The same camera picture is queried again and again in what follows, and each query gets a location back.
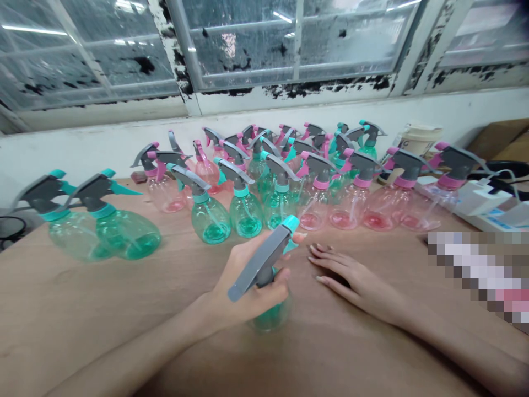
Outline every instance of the black cable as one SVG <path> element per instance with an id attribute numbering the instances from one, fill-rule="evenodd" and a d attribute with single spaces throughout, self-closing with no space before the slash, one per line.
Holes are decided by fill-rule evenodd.
<path id="1" fill-rule="evenodd" d="M 0 251 L 3 251 L 5 249 L 4 248 L 5 242 L 16 243 L 18 240 L 20 240 L 24 236 L 26 229 L 28 228 L 28 223 L 19 217 L 0 216 L 0 219 L 16 219 L 17 221 L 22 222 L 22 227 L 20 228 L 20 230 L 18 230 L 15 233 L 10 234 L 7 237 L 0 237 Z"/>

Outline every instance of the pixelated area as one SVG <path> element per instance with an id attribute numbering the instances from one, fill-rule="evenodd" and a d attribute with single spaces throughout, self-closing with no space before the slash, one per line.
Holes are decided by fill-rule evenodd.
<path id="1" fill-rule="evenodd" d="M 529 234 L 428 233 L 428 255 L 472 300 L 529 334 Z"/>

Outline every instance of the right hand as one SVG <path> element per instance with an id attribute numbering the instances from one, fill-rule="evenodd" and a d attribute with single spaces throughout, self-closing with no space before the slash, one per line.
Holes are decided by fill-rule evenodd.
<path id="1" fill-rule="evenodd" d="M 412 302 L 409 299 L 350 256 L 336 252 L 333 247 L 325 248 L 320 244 L 312 244 L 308 249 L 311 253 L 308 259 L 312 264 L 339 274 L 347 280 L 351 288 L 343 286 L 330 277 L 317 276 L 316 279 L 363 311 L 401 327 L 413 313 Z"/>

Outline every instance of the cardboard box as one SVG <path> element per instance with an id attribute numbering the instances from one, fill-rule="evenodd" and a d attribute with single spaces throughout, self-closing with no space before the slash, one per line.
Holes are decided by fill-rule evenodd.
<path id="1" fill-rule="evenodd" d="M 527 154 L 526 132 L 529 130 L 529 119 L 506 120 L 490 123 L 482 132 L 468 145 L 467 150 L 485 160 L 519 160 L 529 161 Z M 504 153 L 511 144 L 518 139 L 516 149 L 511 148 Z"/>

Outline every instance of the ceiling light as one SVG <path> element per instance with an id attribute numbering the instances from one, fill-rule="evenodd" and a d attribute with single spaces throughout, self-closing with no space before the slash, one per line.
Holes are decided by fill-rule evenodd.
<path id="1" fill-rule="evenodd" d="M 19 31 L 28 31 L 32 33 L 44 33 L 44 34 L 55 34 L 59 36 L 68 36 L 68 33 L 60 30 L 47 30 L 47 29 L 34 29 L 34 28 L 25 28 L 23 26 L 10 26 L 2 25 L 6 30 L 19 30 Z"/>

